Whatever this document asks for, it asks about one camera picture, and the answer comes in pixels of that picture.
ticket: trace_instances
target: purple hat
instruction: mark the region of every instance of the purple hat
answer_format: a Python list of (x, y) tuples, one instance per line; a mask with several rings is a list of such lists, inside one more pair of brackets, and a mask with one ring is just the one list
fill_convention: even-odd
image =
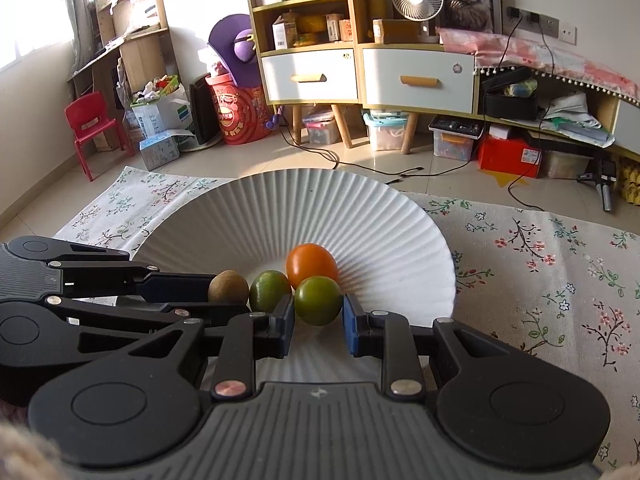
[[(209, 34), (209, 46), (220, 56), (235, 85), (240, 88), (253, 88), (262, 84), (253, 42), (248, 14), (225, 16), (214, 25)], [(253, 50), (254, 54), (251, 55), (249, 50)]]

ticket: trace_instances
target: red box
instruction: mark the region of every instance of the red box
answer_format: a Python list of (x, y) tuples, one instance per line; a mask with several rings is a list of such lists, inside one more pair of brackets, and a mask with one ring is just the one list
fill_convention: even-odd
[(530, 147), (523, 139), (496, 139), (485, 134), (478, 150), (478, 161), (481, 170), (537, 178), (542, 150)]

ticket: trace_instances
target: metal screw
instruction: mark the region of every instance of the metal screw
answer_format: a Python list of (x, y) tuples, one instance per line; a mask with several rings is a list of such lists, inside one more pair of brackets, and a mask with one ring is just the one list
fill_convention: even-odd
[(417, 395), (422, 391), (422, 385), (413, 379), (398, 379), (391, 383), (391, 391), (396, 395)]
[(213, 391), (221, 397), (237, 397), (245, 393), (246, 384), (236, 380), (222, 381), (216, 384)]

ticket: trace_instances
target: children's chair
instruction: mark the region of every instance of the children's chair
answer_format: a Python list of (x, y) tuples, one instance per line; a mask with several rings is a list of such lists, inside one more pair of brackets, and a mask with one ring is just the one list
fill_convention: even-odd
[(122, 125), (116, 119), (107, 117), (107, 105), (100, 92), (92, 92), (76, 99), (68, 107), (65, 108), (66, 120), (76, 134), (76, 152), (80, 159), (80, 165), (84, 170), (84, 174), (89, 177), (92, 182), (94, 178), (89, 171), (89, 165), (86, 163), (84, 153), (82, 153), (82, 145), (95, 136), (100, 135), (109, 128), (115, 128), (118, 134), (120, 149), (127, 149), (129, 156), (133, 156), (133, 145), (131, 139), (124, 132)]

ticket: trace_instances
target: tile floor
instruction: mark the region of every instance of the tile floor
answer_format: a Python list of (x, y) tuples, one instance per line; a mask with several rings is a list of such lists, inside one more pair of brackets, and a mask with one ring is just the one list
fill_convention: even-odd
[[(374, 153), (366, 138), (355, 139), (355, 146), (351, 150), (345, 149), (341, 143), (329, 148), (340, 156), (341, 161), (389, 173), (417, 166), (424, 168), (423, 173), (438, 173), (460, 165), (458, 161), (433, 156), (433, 146), (427, 134), (417, 134), (415, 144), (411, 155), (401, 155), (399, 152)], [(98, 153), (89, 160), (89, 166), (95, 177), (93, 182), (89, 182), (81, 167), (76, 166), (0, 230), (0, 242), (28, 234), (53, 236), (76, 213), (105, 191), (125, 166), (144, 169), (140, 155), (129, 158), (122, 152)], [(332, 163), (316, 153), (288, 146), (280, 134), (274, 133), (251, 144), (220, 144), (208, 150), (185, 153), (178, 160), (156, 171), (187, 176), (240, 177), (281, 168), (332, 166)], [(381, 182), (394, 178), (353, 166), (340, 168), (365, 174)], [(557, 214), (640, 232), (640, 207), (623, 203), (617, 196), (614, 197), (615, 213), (608, 214), (602, 210), (600, 198), (594, 188), (566, 180), (523, 180), (526, 182), (514, 186), (513, 192), (524, 202), (539, 205)], [(409, 178), (392, 186), (404, 191), (519, 206), (508, 195), (506, 187), (500, 187), (494, 177), (478, 171), (476, 162), (452, 173)]]

